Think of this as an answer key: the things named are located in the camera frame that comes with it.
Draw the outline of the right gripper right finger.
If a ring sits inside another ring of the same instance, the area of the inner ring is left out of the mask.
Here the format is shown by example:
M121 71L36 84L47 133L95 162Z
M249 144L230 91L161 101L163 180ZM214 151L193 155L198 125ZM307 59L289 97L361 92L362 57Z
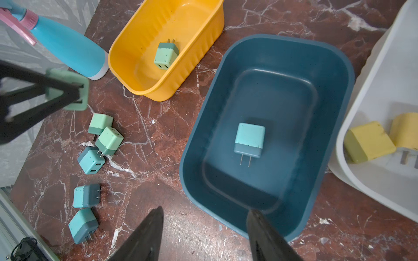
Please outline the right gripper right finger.
M246 225L254 261L303 260L259 210L249 211Z

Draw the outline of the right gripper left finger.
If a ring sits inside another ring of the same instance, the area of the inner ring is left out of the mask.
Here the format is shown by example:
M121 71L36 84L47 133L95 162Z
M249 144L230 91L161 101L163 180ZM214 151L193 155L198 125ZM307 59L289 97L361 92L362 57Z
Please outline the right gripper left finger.
M157 261L164 223L161 206L152 209L109 261Z

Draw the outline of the yellow plug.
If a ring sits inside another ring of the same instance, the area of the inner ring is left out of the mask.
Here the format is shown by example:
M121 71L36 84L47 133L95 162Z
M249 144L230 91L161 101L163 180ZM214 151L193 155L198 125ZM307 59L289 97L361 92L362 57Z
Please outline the yellow plug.
M396 146L378 121L350 128L344 137L347 161L360 164L396 152Z
M413 164L418 168L418 113L404 113L394 118L390 128L390 139L400 154L401 165Z

